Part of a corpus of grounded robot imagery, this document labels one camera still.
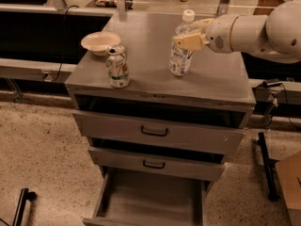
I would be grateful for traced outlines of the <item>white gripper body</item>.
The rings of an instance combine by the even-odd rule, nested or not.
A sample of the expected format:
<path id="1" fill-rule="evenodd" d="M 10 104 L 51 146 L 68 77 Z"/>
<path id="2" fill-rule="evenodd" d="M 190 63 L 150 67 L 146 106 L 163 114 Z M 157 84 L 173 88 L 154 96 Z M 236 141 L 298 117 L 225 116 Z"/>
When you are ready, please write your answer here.
<path id="1" fill-rule="evenodd" d="M 231 30 L 238 16 L 226 14 L 213 19 L 206 28 L 209 48 L 217 53 L 232 53 L 230 38 Z"/>

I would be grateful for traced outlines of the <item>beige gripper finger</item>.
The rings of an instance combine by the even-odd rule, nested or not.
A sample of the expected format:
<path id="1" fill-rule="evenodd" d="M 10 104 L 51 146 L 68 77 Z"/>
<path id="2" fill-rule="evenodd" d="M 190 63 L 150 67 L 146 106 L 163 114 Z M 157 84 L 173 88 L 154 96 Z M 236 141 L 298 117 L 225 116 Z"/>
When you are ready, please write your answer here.
<path id="1" fill-rule="evenodd" d="M 206 37 L 206 34 L 202 33 L 199 29 L 174 36 L 172 41 L 181 49 L 193 51 L 201 51 L 210 43 Z"/>
<path id="2" fill-rule="evenodd" d="M 190 24 L 192 29 L 202 29 L 205 30 L 207 26 L 214 20 L 214 18 L 202 19 L 198 21 L 194 21 Z"/>

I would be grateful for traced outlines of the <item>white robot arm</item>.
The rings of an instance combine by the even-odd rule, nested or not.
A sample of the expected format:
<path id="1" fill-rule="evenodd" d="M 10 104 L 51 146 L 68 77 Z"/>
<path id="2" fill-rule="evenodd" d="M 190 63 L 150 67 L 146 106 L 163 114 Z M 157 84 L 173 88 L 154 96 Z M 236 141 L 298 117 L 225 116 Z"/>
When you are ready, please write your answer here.
<path id="1" fill-rule="evenodd" d="M 301 60 L 301 3 L 286 2 L 269 15 L 226 14 L 193 22 L 191 31 L 172 38 L 181 49 L 242 52 L 290 64 Z"/>

